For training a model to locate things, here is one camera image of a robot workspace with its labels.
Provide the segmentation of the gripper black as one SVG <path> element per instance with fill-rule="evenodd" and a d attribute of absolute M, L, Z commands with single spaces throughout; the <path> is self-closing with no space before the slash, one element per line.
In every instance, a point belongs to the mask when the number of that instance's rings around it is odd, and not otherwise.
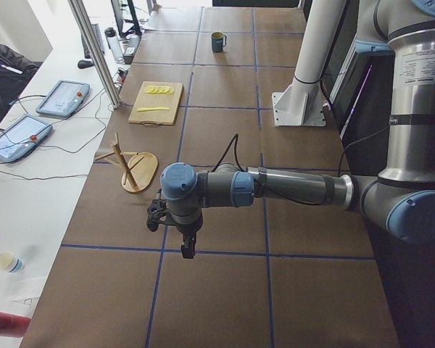
<path fill-rule="evenodd" d="M 199 217 L 192 223 L 182 223 L 178 220 L 176 222 L 176 229 L 184 235 L 183 243 L 181 245 L 181 254 L 184 259 L 194 259 L 196 236 L 195 234 L 202 228 L 203 217 Z"/>

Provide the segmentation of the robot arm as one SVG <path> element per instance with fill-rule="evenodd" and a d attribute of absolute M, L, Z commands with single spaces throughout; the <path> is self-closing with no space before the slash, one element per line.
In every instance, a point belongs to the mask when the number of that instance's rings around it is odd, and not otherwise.
<path fill-rule="evenodd" d="M 435 1 L 361 1 L 359 53 L 394 53 L 386 167 L 377 176 L 312 175 L 242 169 L 219 162 L 197 173 L 183 162 L 167 166 L 148 208 L 147 227 L 173 225 L 184 258 L 195 255 L 202 210 L 246 207 L 274 197 L 356 210 L 412 244 L 435 239 Z"/>

